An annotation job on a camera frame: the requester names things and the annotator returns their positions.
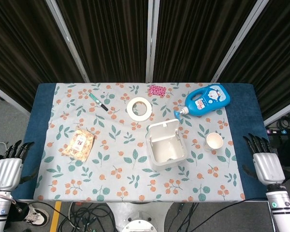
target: floral tablecloth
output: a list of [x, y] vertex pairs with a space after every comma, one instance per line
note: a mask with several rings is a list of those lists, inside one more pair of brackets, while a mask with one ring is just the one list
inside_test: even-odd
[[[34, 198], [91, 202], [221, 202], [244, 199], [228, 118], [224, 108], [204, 116], [186, 115], [180, 135], [188, 158], [180, 166], [160, 172], [151, 169], [145, 135], [153, 123], [173, 119], [186, 96], [208, 83], [157, 83], [165, 96], [149, 93], [149, 84], [57, 84]], [[106, 112], [88, 95], [94, 94]], [[153, 108], [144, 122], [133, 121], [126, 107], [144, 97]], [[86, 162], [62, 155], [77, 127], [95, 135]], [[203, 149], [211, 132], [221, 134], [217, 151]]]

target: curtain pleat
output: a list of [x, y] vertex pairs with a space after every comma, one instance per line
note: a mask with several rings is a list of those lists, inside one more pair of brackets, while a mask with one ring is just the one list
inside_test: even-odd
[[210, 82], [255, 0], [161, 0], [154, 82]]
[[45, 1], [0, 1], [0, 89], [30, 111], [45, 82], [83, 82]]
[[290, 104], [290, 0], [269, 1], [218, 81], [253, 84], [264, 119]]
[[58, 0], [92, 82], [144, 82], [148, 0]]

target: white tape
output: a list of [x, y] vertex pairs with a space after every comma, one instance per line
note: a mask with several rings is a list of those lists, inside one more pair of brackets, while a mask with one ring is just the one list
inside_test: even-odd
[[[139, 115], [136, 115], [133, 112], [133, 106], [134, 106], [134, 104], [136, 104], [138, 102], [140, 102], [142, 104], [145, 104], [145, 106], [146, 106], [146, 112], [145, 112], [145, 114], [140, 115], [140, 116]], [[130, 116], [130, 118], [132, 118], [134, 121], [137, 121], [137, 122], [142, 122], [142, 121], [147, 120], [151, 116], [151, 113], [152, 112], [153, 111], [152, 111], [151, 104], [145, 98], [141, 98], [141, 97], [133, 98], [133, 99], [131, 99], [131, 101], [127, 105], [127, 113], [128, 113], [128, 115]]]

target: white cup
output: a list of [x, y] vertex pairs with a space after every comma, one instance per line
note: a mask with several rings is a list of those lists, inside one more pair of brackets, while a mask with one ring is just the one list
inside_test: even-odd
[[223, 146], [223, 139], [218, 133], [209, 133], [204, 142], [205, 150], [217, 150]]

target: white sneaker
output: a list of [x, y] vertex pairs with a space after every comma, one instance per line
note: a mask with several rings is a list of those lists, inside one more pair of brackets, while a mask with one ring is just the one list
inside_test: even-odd
[[36, 209], [29, 205], [29, 213], [23, 221], [32, 226], [45, 226], [49, 221], [49, 214], [43, 209]]

